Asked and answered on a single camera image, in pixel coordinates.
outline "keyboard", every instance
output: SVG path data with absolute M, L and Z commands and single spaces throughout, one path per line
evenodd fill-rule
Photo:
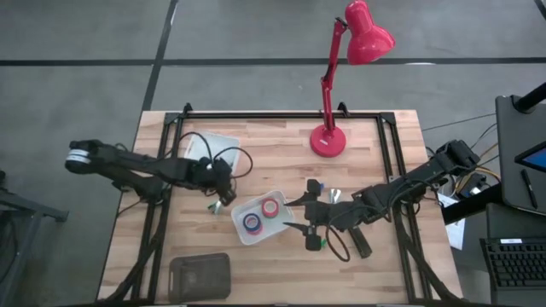
M 496 289 L 546 289 L 546 238 L 480 239 L 480 243 Z

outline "lamp arm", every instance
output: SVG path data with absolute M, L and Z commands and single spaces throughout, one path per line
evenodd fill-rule
M 332 114 L 332 100 L 330 90 L 334 85 L 335 69 L 338 66 L 338 54 L 340 52 L 341 36 L 347 30 L 347 24 L 341 19 L 336 18 L 334 24 L 334 33 L 332 35 L 332 45 L 330 46 L 330 57 L 328 60 L 328 70 L 321 78 L 322 86 L 322 104 L 324 107 L 324 126 L 327 130 L 334 129 L 334 115 Z

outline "red tape roll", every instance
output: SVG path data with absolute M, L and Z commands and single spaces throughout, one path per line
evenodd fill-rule
M 262 214 L 267 218 L 276 217 L 279 214 L 279 203 L 272 198 L 262 200 Z

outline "concrete floor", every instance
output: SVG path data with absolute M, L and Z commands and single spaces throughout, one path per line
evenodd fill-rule
M 149 59 L 170 0 L 0 1 L 0 60 Z M 173 18 L 166 59 L 324 58 L 344 1 L 188 0 Z M 546 20 L 532 0 L 370 0 L 397 48 L 388 58 L 546 56 Z M 546 62 L 340 66 L 334 101 L 350 109 L 416 109 L 428 128 L 494 112 L 499 95 L 525 94 L 546 79 Z M 318 109 L 325 66 L 162 67 L 151 109 Z M 45 221 L 17 306 L 91 302 L 101 277 L 119 192 L 99 176 L 63 167 L 68 143 L 97 138 L 128 147 L 152 67 L 0 67 L 0 168 L 8 188 L 63 210 Z M 436 148 L 474 142 L 494 117 L 423 133 Z M 496 142 L 490 134 L 476 147 Z M 498 162 L 489 164 L 498 171 Z M 468 227 L 482 231 L 485 218 Z M 455 252 L 465 297 L 489 299 L 481 255 L 465 237 Z

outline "black stand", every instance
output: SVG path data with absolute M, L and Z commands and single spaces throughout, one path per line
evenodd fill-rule
M 0 171 L 0 183 L 4 178 L 5 173 Z M 52 217 L 57 222 L 65 222 L 68 211 L 60 211 L 32 200 L 27 200 L 8 192 L 7 189 L 0 186 L 0 212 L 2 216 L 7 216 L 8 219 L 15 217 L 21 219 L 21 227 L 17 228 L 18 231 L 15 231 L 15 222 L 13 220 L 9 221 L 13 227 L 11 229 L 14 236 L 12 240 L 19 242 L 16 250 L 10 251 L 8 248 L 3 247 L 5 252 L 14 253 L 13 263 L 6 268 L 9 271 L 3 283 L 0 284 L 0 307 L 4 307 L 11 304 L 26 260 L 31 253 L 32 241 L 38 232 L 42 217 Z

